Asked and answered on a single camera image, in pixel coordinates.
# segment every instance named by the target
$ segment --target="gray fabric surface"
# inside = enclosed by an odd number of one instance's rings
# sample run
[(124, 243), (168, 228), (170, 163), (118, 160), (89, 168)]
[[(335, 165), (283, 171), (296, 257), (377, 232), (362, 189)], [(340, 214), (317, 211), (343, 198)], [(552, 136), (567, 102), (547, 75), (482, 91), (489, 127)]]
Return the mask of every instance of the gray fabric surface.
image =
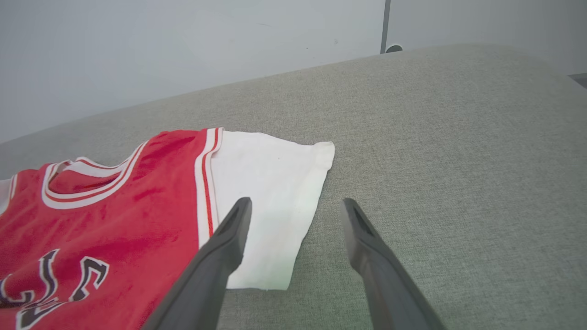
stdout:
[(336, 146), (289, 290), (227, 292), (219, 329), (371, 327), (344, 197), (447, 328), (587, 328), (587, 90), (510, 48), (391, 53), (89, 117), (0, 145), (0, 177), (217, 126)]

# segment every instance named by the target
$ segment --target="white wall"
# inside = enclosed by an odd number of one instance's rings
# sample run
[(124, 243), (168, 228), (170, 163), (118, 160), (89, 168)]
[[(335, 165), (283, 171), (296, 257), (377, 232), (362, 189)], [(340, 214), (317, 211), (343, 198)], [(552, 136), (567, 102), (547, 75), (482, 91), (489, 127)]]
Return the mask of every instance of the white wall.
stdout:
[(387, 45), (517, 46), (566, 75), (587, 73), (587, 0), (391, 0)]
[(384, 0), (0, 0), (0, 142), (379, 53)]

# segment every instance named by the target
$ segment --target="white shirt sleeve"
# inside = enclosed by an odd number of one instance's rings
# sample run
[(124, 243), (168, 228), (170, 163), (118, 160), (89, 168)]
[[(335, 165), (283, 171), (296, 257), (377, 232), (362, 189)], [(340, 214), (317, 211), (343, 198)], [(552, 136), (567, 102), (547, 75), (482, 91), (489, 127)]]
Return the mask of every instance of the white shirt sleeve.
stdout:
[(228, 289), (288, 288), (334, 152), (332, 142), (302, 146), (262, 133), (223, 131), (211, 159), (220, 221), (239, 198), (252, 201), (244, 256)]
[(10, 200), (16, 192), (16, 178), (18, 174), (7, 180), (0, 180), (0, 214), (4, 213), (10, 204)]

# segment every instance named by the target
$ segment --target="jersey armhole trim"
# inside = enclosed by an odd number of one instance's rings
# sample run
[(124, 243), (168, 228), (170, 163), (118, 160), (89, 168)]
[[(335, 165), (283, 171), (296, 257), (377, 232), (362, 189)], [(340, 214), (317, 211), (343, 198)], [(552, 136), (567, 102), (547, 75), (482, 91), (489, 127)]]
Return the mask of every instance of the jersey armhole trim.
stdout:
[(198, 247), (201, 248), (218, 227), (218, 210), (210, 160), (222, 142), (222, 127), (206, 130), (204, 150), (194, 164)]

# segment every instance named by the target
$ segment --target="jersey neckline trim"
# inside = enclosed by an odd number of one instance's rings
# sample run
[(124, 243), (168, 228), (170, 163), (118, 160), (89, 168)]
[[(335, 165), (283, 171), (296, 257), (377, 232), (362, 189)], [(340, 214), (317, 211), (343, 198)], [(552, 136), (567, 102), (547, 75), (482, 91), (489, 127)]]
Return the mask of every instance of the jersey neckline trim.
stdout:
[[(122, 185), (129, 179), (134, 165), (137, 163), (140, 153), (147, 142), (139, 145), (137, 149), (125, 161), (117, 166), (103, 166), (86, 157), (78, 157), (75, 162), (70, 160), (62, 161), (61, 163), (54, 163), (47, 166), (41, 186), (41, 197), (46, 206), (56, 208), (59, 210), (78, 208), (88, 206), (97, 201), (100, 201), (115, 191), (120, 189)], [(119, 174), (111, 183), (88, 191), (73, 194), (58, 194), (49, 189), (51, 179), (58, 173), (66, 170), (73, 170), (80, 174), (93, 177), (108, 177), (114, 174)]]

